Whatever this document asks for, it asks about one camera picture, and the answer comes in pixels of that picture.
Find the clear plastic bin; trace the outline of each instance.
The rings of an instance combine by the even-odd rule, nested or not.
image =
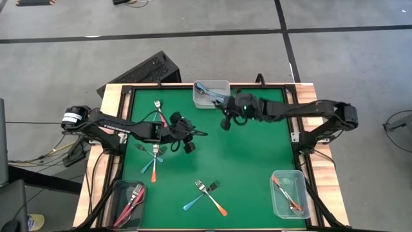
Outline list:
[[[213,98],[207,94],[200,94],[194,89],[195,83],[200,83],[212,92],[230,96],[230,83],[226,80],[204,80],[193,83],[193,102],[198,109],[215,109]]]
[[[298,204],[302,212],[300,215],[290,209],[289,201],[278,188],[273,178],[277,177],[280,186]],[[308,201],[306,199],[306,184],[304,175],[299,170],[278,170],[270,177],[270,190],[272,192],[273,212],[283,219],[306,219],[310,217]]]

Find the green table surface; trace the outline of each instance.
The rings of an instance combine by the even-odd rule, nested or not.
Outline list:
[[[283,101],[280,89],[243,90],[258,97]],[[137,150],[129,137],[123,180],[140,180],[148,188],[141,228],[151,229],[236,229],[236,228],[305,228],[304,220],[285,220],[274,214],[270,192],[270,176],[275,170],[294,169],[287,121],[265,123],[249,121],[245,126],[232,123],[230,131],[220,128],[223,114],[219,110],[197,109],[192,90],[137,90],[131,115],[140,121],[155,110],[154,100],[163,101],[166,117],[179,111],[206,137],[195,137],[196,149],[186,154],[183,146],[177,152],[169,148],[157,163],[155,183],[151,182],[152,167],[144,174],[140,170],[152,159]],[[143,144],[152,151],[151,144]],[[206,185],[219,180],[221,185],[211,192],[227,210],[223,217],[207,197],[193,207],[183,206],[200,195],[194,181]]]

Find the plastic container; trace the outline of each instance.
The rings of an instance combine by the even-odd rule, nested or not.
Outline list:
[[[212,102],[213,98],[207,94],[200,94],[195,90],[194,84],[197,82],[212,92],[230,96],[230,83],[226,80],[195,81],[193,83],[193,102],[198,109],[215,109],[215,107]]]
[[[109,227],[111,227],[116,219],[120,216],[126,204],[131,198],[131,194],[137,184],[145,186],[140,181],[124,181],[118,180],[113,185],[113,192],[111,194],[111,210],[109,211]],[[146,203],[147,187],[143,196],[143,202],[136,206],[132,211],[130,220],[126,222],[120,229],[111,228],[112,230],[125,230],[125,229],[137,229],[142,223],[142,217],[144,214],[144,206]]]
[[[300,215],[297,215],[290,209],[289,201],[273,181],[273,177],[277,177],[283,190],[302,208]],[[283,219],[306,219],[310,217],[308,201],[306,199],[306,184],[301,171],[274,171],[270,177],[270,190],[272,192],[273,212],[277,216]]]

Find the gray concrete floor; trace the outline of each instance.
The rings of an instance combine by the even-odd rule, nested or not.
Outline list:
[[[411,1],[281,4],[288,28],[412,24]],[[273,0],[152,0],[139,9],[113,6],[110,0],[58,0],[54,6],[32,7],[8,0],[0,13],[0,39],[254,28],[280,28]],[[409,231],[412,156],[390,143],[382,123],[411,108],[412,30],[290,34],[290,39],[302,82],[315,83],[318,98],[350,102],[359,112],[359,128],[332,144],[351,225]],[[0,44],[6,119],[59,122],[68,106],[100,106],[98,87],[160,50],[180,67],[183,82],[253,81],[259,72],[270,82],[293,81],[280,34]],[[10,159],[49,152],[60,132],[58,124],[7,124]],[[397,131],[394,136],[412,149],[409,134]],[[82,165],[44,173],[75,177],[84,172]],[[38,190],[27,191],[29,198]],[[51,200],[67,210],[51,211],[46,207]],[[76,196],[44,191],[30,202],[29,212],[46,215],[43,231],[68,229],[76,201]]]

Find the wooden table frame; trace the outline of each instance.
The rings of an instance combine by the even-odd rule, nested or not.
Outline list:
[[[237,86],[255,86],[258,88],[260,83],[231,83]],[[164,83],[162,86],[164,88],[171,88],[176,86],[191,86],[192,83]],[[287,99],[289,103],[307,103],[317,100],[315,88],[311,83],[266,83],[267,86],[273,85],[284,85],[287,86]],[[156,88],[158,84],[155,83],[139,83],[139,84],[108,84],[106,86],[105,94],[102,100],[102,106],[100,110],[108,115],[121,117],[126,119],[129,113],[129,103],[131,102],[131,91],[130,88],[124,88],[126,86],[136,86],[136,87],[147,87]],[[312,131],[319,125],[323,123],[323,119],[319,117],[301,118],[292,120],[293,130],[299,131],[299,128],[303,127],[306,131]],[[113,133],[113,131],[104,129],[108,133]],[[316,146],[318,151],[332,157],[330,148],[328,145],[318,144]],[[101,145],[94,145],[89,154],[89,160],[87,165],[87,174],[89,180],[91,179],[93,168],[96,165],[95,176],[93,181],[93,192],[91,198],[91,205],[95,207],[97,202],[100,200],[103,192],[104,183],[106,181],[110,182],[114,177],[118,168],[118,157],[113,159],[114,163],[111,168],[110,179],[106,178],[108,175],[108,163],[109,155],[103,155],[97,162],[98,156],[102,153]],[[312,155],[310,158],[300,157],[301,163],[306,162],[303,165],[303,172],[306,177],[310,177],[308,173],[308,166],[313,170],[313,176],[316,183],[316,190],[318,196],[322,199],[326,207],[333,213],[336,219],[348,225],[348,217],[346,215],[346,210],[344,208],[343,199],[341,195],[341,189],[337,180],[336,171],[333,164],[318,155]],[[73,226],[78,226],[88,216],[89,207],[89,194],[88,185],[86,184],[86,177],[84,178],[82,186],[82,191],[80,193],[79,203],[77,206],[77,211]],[[309,206],[310,206],[310,220],[312,225],[319,225],[317,221],[317,213],[315,211],[314,203],[312,199],[308,196]],[[106,204],[105,212],[109,208],[109,204]],[[106,214],[103,216],[103,222],[107,222]]]

